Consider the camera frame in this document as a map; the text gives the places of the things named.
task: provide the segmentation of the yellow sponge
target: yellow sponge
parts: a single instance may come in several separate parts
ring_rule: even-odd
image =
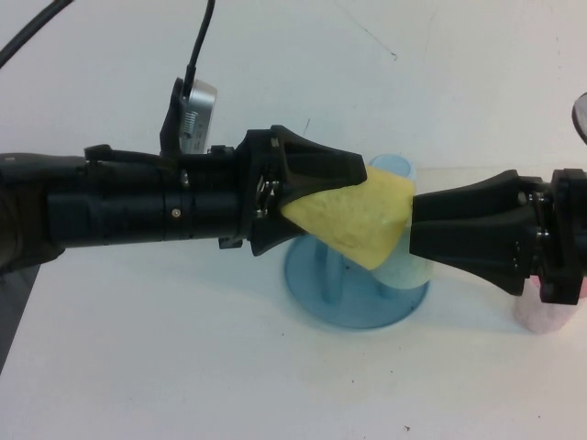
[[[317,192],[291,202],[282,214],[367,270],[397,245],[412,213],[412,181],[367,166],[360,185]]]

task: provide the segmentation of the white table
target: white table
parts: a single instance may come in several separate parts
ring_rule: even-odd
[[[0,2],[0,40],[45,4]],[[156,152],[203,10],[76,2],[0,72],[0,149]],[[576,0],[219,1],[199,70],[220,90],[211,140],[310,122],[309,138],[367,159],[401,150],[422,191],[507,164],[544,177],[587,168],[570,126],[587,90],[586,11]],[[46,265],[0,376],[0,439],[587,436],[585,311],[557,335],[530,335],[513,298],[437,267],[409,319],[337,330],[289,297],[285,249],[104,247]]]

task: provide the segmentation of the cable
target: cable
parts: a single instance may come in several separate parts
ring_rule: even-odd
[[[73,0],[54,0],[49,6],[39,12],[30,20],[17,35],[0,51],[0,69],[22,48],[27,41],[32,39],[47,23],[59,14],[65,7],[73,3]]]
[[[208,0],[208,5],[205,8],[204,20],[202,21],[202,25],[200,26],[198,38],[195,41],[194,50],[192,51],[192,58],[190,58],[190,63],[185,68],[185,79],[183,80],[182,90],[182,95],[184,97],[188,97],[190,95],[192,87],[194,86],[195,64],[198,61],[200,50],[202,50],[205,34],[208,31],[208,28],[210,27],[210,21],[212,21],[212,15],[214,14],[215,4],[216,0]]]

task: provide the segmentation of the cup base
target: cup base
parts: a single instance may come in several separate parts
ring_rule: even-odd
[[[392,325],[415,311],[426,297],[429,282],[415,289],[394,289],[347,259],[339,287],[325,292],[325,267],[316,259],[320,246],[324,245],[313,236],[294,240],[285,259],[285,281],[293,297],[324,321],[354,329]]]

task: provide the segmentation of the pink cup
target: pink cup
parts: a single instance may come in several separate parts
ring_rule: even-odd
[[[559,331],[587,301],[587,282],[583,280],[577,305],[544,304],[540,301],[540,279],[526,280],[524,293],[515,299],[514,317],[531,332],[546,334]]]

